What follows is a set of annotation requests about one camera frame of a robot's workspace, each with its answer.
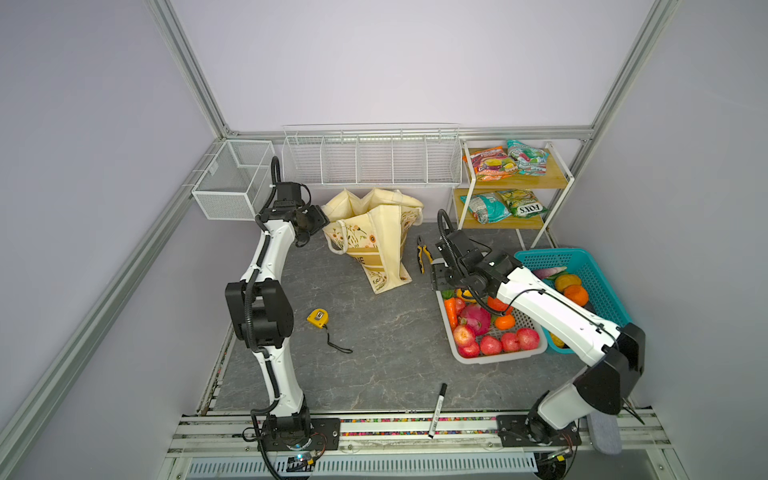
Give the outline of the red tomato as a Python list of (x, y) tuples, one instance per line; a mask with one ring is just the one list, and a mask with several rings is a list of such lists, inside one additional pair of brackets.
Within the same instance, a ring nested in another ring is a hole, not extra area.
[(493, 297), (488, 297), (487, 298), (487, 305), (491, 309), (496, 311), (497, 314), (500, 314), (501, 312), (506, 314), (506, 313), (508, 313), (508, 312), (510, 312), (512, 310), (512, 308), (508, 304), (502, 302), (501, 300), (493, 298)]

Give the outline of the pink red apple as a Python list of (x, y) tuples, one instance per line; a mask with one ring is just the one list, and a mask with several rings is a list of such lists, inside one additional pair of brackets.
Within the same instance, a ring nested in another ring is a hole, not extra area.
[(452, 335), (457, 348), (466, 348), (476, 342), (474, 332), (466, 325), (457, 325), (453, 329)]

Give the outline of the cream floral tote bag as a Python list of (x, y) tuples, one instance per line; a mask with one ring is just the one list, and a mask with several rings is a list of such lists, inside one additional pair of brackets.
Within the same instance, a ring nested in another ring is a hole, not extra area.
[(348, 255), (363, 268), (376, 294), (411, 282), (403, 264), (408, 231), (423, 222), (424, 205), (399, 190), (374, 188), (360, 197), (343, 190), (321, 210), (329, 250)]

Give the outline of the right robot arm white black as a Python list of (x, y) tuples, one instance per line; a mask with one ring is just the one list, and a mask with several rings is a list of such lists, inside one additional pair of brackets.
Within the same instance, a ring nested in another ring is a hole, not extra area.
[(437, 213), (437, 226), (436, 246), (442, 255), (434, 267), (437, 291), (467, 290), (477, 306), (500, 315), (503, 311), (487, 302), (495, 298), (555, 333), (585, 364), (571, 382), (537, 399), (525, 420), (530, 440), (547, 444), (595, 411), (619, 414), (644, 373), (645, 332), (632, 323), (618, 326), (577, 305), (503, 250), (482, 252), (443, 209)]

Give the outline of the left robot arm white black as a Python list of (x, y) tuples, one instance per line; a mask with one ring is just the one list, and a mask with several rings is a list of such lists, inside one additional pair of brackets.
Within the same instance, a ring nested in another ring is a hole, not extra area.
[(267, 388), (269, 405), (251, 410), (254, 418), (263, 419), (256, 427), (259, 437), (312, 434), (290, 353), (294, 309), (281, 283), (290, 249), (305, 246), (328, 224), (322, 210), (303, 197), (308, 193), (306, 185), (282, 179), (274, 156), (270, 192), (255, 216), (260, 237), (254, 256), (241, 279), (225, 288), (233, 332), (255, 357)]

